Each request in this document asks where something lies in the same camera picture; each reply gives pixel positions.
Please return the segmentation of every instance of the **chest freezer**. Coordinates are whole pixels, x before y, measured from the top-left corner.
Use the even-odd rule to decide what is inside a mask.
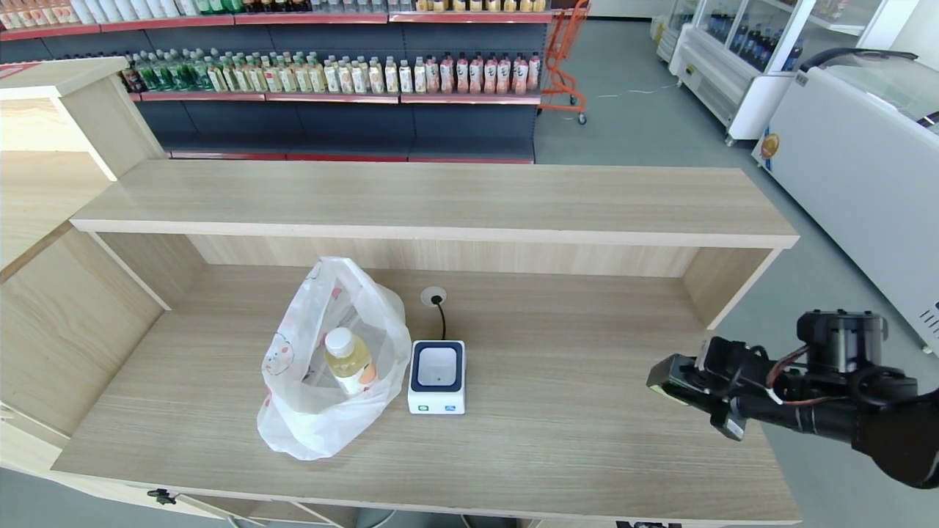
[[[915,59],[813,57],[753,157],[939,350],[939,72]]]

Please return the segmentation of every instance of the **plastic shopping bag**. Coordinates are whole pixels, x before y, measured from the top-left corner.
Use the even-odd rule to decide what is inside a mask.
[[[401,298],[348,258],[322,257],[303,280],[261,365],[269,395],[257,430],[274,451],[301,460],[331,457],[401,392],[410,334]],[[346,327],[372,352],[377,380],[347,397],[326,366],[324,339]]]

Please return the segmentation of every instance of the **pink bottle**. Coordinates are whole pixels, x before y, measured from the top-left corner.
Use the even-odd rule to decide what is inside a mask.
[[[518,54],[513,67],[516,72],[516,78],[513,81],[512,87],[516,91],[516,95],[525,95],[525,89],[528,87],[529,66],[522,54]]]
[[[535,52],[529,59],[529,82],[528,89],[533,92],[538,89],[538,75],[541,73],[541,57]]]
[[[456,91],[465,94],[470,91],[470,63],[467,62],[467,55],[460,53],[460,58],[456,61]]]
[[[505,95],[509,93],[509,76],[512,71],[512,62],[509,61],[509,54],[502,54],[502,60],[496,68],[496,93]]]
[[[435,56],[427,57],[424,64],[427,66],[427,93],[436,94],[440,91],[440,66]]]
[[[483,56],[476,52],[476,58],[469,63],[469,93],[483,93]]]
[[[454,93],[454,59],[449,52],[440,61],[440,91],[445,94]]]
[[[496,94],[496,70],[499,68],[499,61],[496,60],[496,54],[489,56],[485,61],[483,68],[483,91],[489,95]]]

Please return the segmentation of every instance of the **counter top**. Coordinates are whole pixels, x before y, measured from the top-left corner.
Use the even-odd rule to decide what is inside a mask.
[[[413,339],[443,286],[467,343],[467,414],[400,395],[333,458],[274,453],[256,430],[264,351],[306,268],[208,266],[124,364],[54,465],[244,498],[523,518],[789,524],[800,513],[759,424],[727,440],[645,387],[705,331],[681,279],[372,271]]]
[[[65,97],[127,66],[124,57],[40,62],[0,76],[0,101]]]
[[[798,235],[739,169],[145,161],[82,230],[399,240],[789,248]]]

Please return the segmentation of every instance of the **black cable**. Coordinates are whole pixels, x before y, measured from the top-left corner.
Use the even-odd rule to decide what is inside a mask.
[[[430,298],[430,302],[434,304],[437,309],[440,311],[440,323],[443,325],[443,336],[440,338],[440,341],[447,340],[447,318],[443,315],[443,299],[439,295],[435,295]]]

